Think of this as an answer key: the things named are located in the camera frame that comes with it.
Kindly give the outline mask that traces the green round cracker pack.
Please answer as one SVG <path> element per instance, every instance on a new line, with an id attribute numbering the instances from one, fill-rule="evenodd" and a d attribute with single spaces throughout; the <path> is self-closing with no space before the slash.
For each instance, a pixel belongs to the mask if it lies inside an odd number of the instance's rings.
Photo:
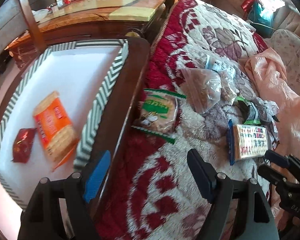
<path id="1" fill-rule="evenodd" d="M 140 115 L 132 127 L 146 134 L 175 143 L 173 131 L 179 111 L 179 102 L 186 96 L 165 89 L 143 90 L 145 99 L 139 105 Z"/>

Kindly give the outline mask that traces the clear plastic bag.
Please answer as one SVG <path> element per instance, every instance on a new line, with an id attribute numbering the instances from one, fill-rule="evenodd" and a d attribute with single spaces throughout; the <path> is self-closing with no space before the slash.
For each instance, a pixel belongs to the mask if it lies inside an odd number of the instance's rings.
<path id="1" fill-rule="evenodd" d="M 259 97 L 254 97 L 251 102 L 256 106 L 260 120 L 264 122 L 280 122 L 277 118 L 279 113 L 279 107 L 274 101 L 262 100 Z"/>

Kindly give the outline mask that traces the clear bag of nuts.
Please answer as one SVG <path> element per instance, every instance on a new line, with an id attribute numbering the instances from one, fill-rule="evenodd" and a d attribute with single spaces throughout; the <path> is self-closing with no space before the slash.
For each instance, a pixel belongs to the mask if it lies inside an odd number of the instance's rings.
<path id="1" fill-rule="evenodd" d="M 186 96 L 194 111 L 205 114 L 221 99 L 221 79 L 213 70 L 182 68 Z"/>

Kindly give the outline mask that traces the red snack packet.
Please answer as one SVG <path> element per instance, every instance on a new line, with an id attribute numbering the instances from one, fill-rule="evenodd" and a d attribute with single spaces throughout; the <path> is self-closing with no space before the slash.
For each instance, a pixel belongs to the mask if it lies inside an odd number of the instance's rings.
<path id="1" fill-rule="evenodd" d="M 29 161 L 36 128 L 22 128 L 19 130 L 12 147 L 13 162 L 27 163 Z"/>

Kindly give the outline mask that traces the pink blanket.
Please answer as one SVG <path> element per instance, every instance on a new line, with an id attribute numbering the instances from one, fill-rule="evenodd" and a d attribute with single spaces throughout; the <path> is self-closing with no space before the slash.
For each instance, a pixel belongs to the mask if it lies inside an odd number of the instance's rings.
<path id="1" fill-rule="evenodd" d="M 286 67 L 279 54 L 272 48 L 262 53 L 239 59 L 241 71 L 256 87 L 259 97 L 274 101 L 279 107 L 276 126 L 279 145 L 275 152 L 292 154 L 300 159 L 300 96 L 287 84 Z"/>

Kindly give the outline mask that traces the floral plush blanket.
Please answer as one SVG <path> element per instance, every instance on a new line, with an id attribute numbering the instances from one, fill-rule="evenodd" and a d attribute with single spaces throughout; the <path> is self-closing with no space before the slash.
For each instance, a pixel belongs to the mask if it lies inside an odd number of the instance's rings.
<path id="1" fill-rule="evenodd" d="M 154 42 L 145 87 L 185 94 L 181 68 L 200 68 L 209 50 L 233 61 L 258 53 L 251 31 L 234 16 L 198 0 L 180 0 Z M 209 212 L 187 165 L 195 148 L 232 179 L 257 178 L 260 159 L 230 166 L 228 121 L 242 123 L 236 106 L 218 102 L 205 115 L 182 101 L 175 142 L 132 129 L 96 219 L 102 239 L 195 239 Z"/>

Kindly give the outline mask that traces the orange soda cracker pack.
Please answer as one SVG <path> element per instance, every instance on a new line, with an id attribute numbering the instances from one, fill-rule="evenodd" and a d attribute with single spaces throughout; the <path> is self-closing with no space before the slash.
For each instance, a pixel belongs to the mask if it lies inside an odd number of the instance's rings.
<path id="1" fill-rule="evenodd" d="M 59 93 L 53 91 L 33 110 L 40 142 L 47 158 L 53 163 L 52 170 L 65 164 L 74 153 L 79 137 L 69 118 Z"/>

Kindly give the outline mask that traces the teal cushion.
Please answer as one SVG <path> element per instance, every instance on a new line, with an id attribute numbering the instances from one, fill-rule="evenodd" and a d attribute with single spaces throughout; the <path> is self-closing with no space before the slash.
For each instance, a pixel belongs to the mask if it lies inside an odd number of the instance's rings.
<path id="1" fill-rule="evenodd" d="M 251 25 L 256 29 L 258 35 L 263 38 L 270 38 L 273 34 L 273 12 L 271 9 L 264 9 L 257 1 L 251 7 L 248 20 L 252 22 Z"/>

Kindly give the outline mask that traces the Nescafe coffee stick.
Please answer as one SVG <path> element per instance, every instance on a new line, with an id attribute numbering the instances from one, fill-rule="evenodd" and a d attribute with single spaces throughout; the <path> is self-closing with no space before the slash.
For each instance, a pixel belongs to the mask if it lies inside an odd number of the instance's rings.
<path id="1" fill-rule="evenodd" d="M 273 137 L 272 148 L 273 148 L 273 150 L 276 150 L 276 148 L 280 144 L 280 140 L 279 140 L 279 132 L 277 130 L 277 126 L 275 124 L 275 121 L 271 121 L 269 127 L 270 127 L 271 135 Z"/>

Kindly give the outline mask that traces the green chevron storage box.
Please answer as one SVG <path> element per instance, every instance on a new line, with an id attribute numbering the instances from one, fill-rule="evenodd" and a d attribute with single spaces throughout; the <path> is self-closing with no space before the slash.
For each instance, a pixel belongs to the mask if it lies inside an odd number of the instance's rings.
<path id="1" fill-rule="evenodd" d="M 53 45 L 17 85 L 0 122 L 0 183 L 22 209 L 41 178 L 64 179 L 90 160 L 128 53 L 126 39 Z"/>

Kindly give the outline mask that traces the wooden coffee table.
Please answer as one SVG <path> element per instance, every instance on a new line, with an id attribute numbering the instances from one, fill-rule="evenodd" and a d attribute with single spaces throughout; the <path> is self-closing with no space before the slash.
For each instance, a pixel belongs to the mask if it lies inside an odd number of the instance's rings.
<path id="1" fill-rule="evenodd" d="M 76 0 L 38 23 L 47 46 L 99 38 L 141 37 L 152 42 L 166 0 Z"/>

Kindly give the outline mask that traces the wooden chair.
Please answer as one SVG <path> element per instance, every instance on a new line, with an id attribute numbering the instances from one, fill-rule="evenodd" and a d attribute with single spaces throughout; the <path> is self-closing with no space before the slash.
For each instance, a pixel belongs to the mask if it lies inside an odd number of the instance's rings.
<path id="1" fill-rule="evenodd" d="M 0 0 L 0 54 L 17 36 L 30 33 L 38 51 L 46 44 L 32 13 L 29 0 Z"/>

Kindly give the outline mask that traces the light blue snack packet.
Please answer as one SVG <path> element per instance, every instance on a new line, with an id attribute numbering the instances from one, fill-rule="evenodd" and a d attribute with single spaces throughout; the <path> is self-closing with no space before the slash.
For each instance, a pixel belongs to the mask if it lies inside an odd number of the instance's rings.
<path id="1" fill-rule="evenodd" d="M 205 69 L 213 70 L 217 73 L 225 70 L 232 78 L 236 75 L 236 70 L 232 64 L 210 55 L 206 56 Z"/>

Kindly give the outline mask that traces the blue soda cracker pack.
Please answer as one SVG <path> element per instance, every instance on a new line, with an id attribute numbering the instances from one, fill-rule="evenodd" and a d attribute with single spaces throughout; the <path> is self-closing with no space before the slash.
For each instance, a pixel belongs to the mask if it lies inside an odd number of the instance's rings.
<path id="1" fill-rule="evenodd" d="M 269 149 L 267 129 L 261 126 L 233 124 L 229 120 L 226 139 L 231 166 L 240 160 L 263 157 Z"/>

